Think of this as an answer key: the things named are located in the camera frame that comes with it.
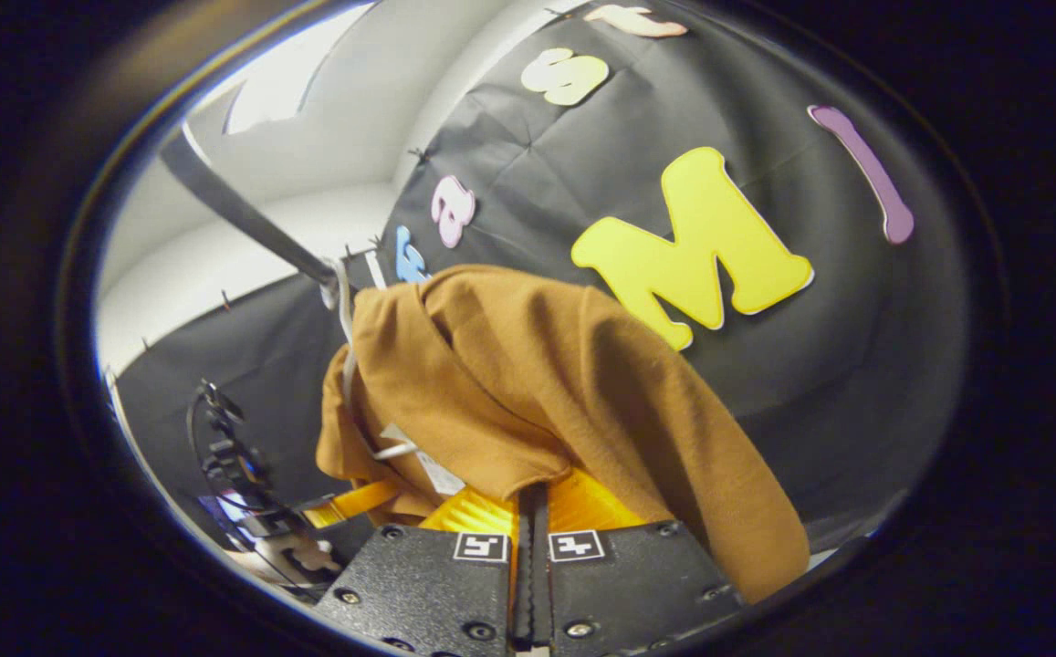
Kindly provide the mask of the white clothes hanger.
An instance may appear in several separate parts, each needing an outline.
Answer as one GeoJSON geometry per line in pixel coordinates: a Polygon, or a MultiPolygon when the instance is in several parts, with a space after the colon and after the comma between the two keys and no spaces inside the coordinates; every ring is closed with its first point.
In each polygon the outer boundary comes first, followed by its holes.
{"type": "Polygon", "coordinates": [[[328,269],[326,282],[320,284],[323,298],[326,299],[327,307],[336,313],[337,319],[340,322],[341,333],[344,334],[348,345],[347,358],[345,358],[344,365],[341,367],[341,395],[343,395],[345,407],[347,407],[350,420],[355,425],[358,437],[363,443],[366,454],[370,458],[377,462],[394,459],[404,454],[418,454],[420,452],[419,446],[410,440],[403,430],[398,430],[395,434],[397,436],[395,440],[398,444],[386,446],[386,448],[381,450],[374,449],[367,428],[363,423],[358,420],[352,399],[353,380],[355,380],[357,361],[356,354],[353,352],[352,302],[350,299],[347,266],[345,266],[343,259],[322,258],[320,262],[328,269]]]}

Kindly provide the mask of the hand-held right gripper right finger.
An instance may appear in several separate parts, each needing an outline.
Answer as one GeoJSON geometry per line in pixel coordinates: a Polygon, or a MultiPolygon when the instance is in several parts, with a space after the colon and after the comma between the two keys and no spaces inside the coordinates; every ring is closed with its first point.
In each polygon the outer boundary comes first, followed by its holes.
{"type": "Polygon", "coordinates": [[[530,487],[531,647],[642,654],[743,608],[681,521],[641,520],[579,469],[530,487]]]}

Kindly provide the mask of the ceiling light panel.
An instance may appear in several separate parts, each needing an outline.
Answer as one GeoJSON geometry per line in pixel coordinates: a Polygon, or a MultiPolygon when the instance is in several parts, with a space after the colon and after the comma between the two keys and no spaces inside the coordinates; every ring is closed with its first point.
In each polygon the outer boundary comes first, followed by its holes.
{"type": "Polygon", "coordinates": [[[227,110],[223,134],[233,136],[297,116],[332,49],[373,6],[358,3],[323,18],[235,71],[230,78],[235,96],[227,110]]]}

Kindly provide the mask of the black backdrop cloth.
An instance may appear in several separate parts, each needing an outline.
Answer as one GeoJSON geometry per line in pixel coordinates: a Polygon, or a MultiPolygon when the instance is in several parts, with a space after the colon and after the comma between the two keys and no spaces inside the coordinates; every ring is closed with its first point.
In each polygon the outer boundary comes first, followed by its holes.
{"type": "Polygon", "coordinates": [[[686,360],[815,550],[869,532],[912,489],[970,359],[962,232],[977,212],[907,108],[741,4],[358,3],[374,6],[297,116],[226,136],[233,74],[191,109],[195,140],[241,195],[314,254],[347,254],[354,287],[463,263],[603,287],[573,243],[603,217],[674,240],[660,179],[711,147],[814,275],[744,315],[720,266],[720,326],[663,297],[653,306],[692,330],[686,360]]]}

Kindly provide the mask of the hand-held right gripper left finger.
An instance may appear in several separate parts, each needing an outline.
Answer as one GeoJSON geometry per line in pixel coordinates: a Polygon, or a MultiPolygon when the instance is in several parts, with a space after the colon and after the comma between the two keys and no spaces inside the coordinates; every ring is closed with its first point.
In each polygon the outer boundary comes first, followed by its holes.
{"type": "Polygon", "coordinates": [[[470,487],[415,527],[386,524],[315,611],[340,631],[416,654],[527,654],[530,491],[470,487]]]}

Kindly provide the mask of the brown shirt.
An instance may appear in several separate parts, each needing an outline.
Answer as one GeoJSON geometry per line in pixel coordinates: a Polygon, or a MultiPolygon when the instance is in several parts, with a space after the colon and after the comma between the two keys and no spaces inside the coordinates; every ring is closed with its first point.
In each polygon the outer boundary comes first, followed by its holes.
{"type": "Polygon", "coordinates": [[[642,523],[683,521],[746,602],[806,574],[809,540],[779,481],[686,358],[621,304],[497,266],[365,288],[323,381],[319,470],[399,494],[374,521],[444,503],[397,427],[479,494],[590,475],[642,523]]]}

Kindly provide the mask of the black garment rack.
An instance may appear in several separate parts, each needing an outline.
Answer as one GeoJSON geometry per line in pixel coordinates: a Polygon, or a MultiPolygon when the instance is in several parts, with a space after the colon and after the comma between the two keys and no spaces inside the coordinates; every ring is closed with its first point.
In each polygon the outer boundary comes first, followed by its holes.
{"type": "Polygon", "coordinates": [[[159,149],[159,157],[173,179],[212,213],[248,236],[261,248],[288,263],[321,287],[343,282],[348,276],[336,274],[334,262],[312,254],[286,234],[220,176],[203,153],[188,123],[181,123],[159,149]]]}

